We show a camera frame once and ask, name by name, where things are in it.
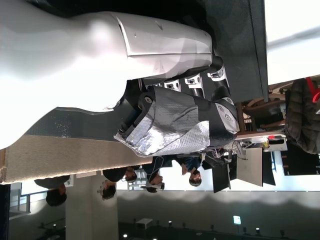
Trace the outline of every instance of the robotic arm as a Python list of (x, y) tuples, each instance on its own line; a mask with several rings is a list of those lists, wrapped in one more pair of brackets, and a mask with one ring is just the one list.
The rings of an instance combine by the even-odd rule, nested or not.
[[(215, 76), (213, 71), (216, 69), (210, 67), (208, 76)], [(225, 146), (237, 133), (237, 110), (228, 87), (217, 87), (211, 100), (203, 98), (203, 94), (199, 96), (203, 89), (198, 89), (194, 95), (179, 92), (174, 87), (149, 86), (146, 90), (137, 90), (138, 101), (132, 102), (133, 106), (136, 104), (131, 114), (134, 117), (127, 118), (115, 138), (142, 157), (193, 153)], [(127, 91), (124, 99), (132, 93)]]

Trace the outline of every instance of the aluminum foil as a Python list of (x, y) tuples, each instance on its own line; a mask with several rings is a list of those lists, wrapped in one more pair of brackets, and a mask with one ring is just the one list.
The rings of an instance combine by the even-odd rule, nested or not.
[(131, 148), (138, 156), (161, 156), (192, 153), (210, 145), (209, 121), (199, 122), (198, 106), (192, 96), (154, 87), (156, 101), (123, 139), (114, 138)]

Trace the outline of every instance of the black jacket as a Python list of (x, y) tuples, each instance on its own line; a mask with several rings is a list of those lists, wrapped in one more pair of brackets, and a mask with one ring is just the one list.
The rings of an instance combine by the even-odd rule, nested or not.
[(317, 154), (317, 138), (320, 133), (320, 114), (306, 79), (295, 80), (288, 101), (285, 117), (285, 134), (295, 145), (309, 154)]

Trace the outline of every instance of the white wall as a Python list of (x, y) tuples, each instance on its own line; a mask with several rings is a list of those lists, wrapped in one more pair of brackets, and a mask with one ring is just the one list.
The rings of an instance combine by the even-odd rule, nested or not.
[[(9, 221), (9, 240), (35, 240), (45, 232), (39, 229), (41, 222), (49, 223), (65, 217), (65, 205), (50, 207), (46, 200), (30, 204), (31, 213)], [(57, 229), (64, 228), (65, 221), (56, 222)]]
[(97, 190), (104, 176), (74, 178), (66, 203), (67, 240), (117, 240), (117, 197), (102, 200)]
[(241, 227), (255, 234), (280, 237), (280, 230), (292, 239), (319, 239), (320, 192), (218, 192), (118, 191), (118, 218), (132, 223), (133, 218), (152, 218), (167, 226), (237, 233), (233, 216), (241, 216)]

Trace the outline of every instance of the cable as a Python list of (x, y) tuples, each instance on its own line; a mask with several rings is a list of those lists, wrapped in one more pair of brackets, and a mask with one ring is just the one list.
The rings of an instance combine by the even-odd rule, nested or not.
[[(158, 158), (162, 158), (162, 163), (161, 163), (161, 166), (155, 170), (156, 162), (157, 162)], [(152, 177), (152, 174), (154, 174), (156, 171), (158, 171), (160, 168), (162, 168), (162, 166), (163, 166), (163, 164), (164, 164), (164, 161), (165, 161), (165, 160), (164, 160), (164, 157), (163, 157), (163, 156), (157, 156), (157, 157), (155, 158), (155, 160), (154, 160), (154, 165), (153, 165), (153, 169), (152, 169), (152, 173), (150, 174), (150, 177), (149, 177), (149, 179), (148, 179), (148, 183), (149, 183), (149, 181), (150, 181), (150, 178)]]
[(246, 158), (241, 158), (241, 157), (239, 157), (239, 156), (238, 156), (238, 153), (237, 153), (237, 152), (234, 152), (234, 144), (235, 144), (235, 142), (237, 142), (238, 145), (240, 144), (239, 141), (233, 141), (233, 143), (232, 143), (232, 145), (231, 145), (231, 151), (232, 151), (232, 153), (235, 154), (236, 157), (239, 158), (239, 159), (241, 159), (241, 160), (247, 160)]

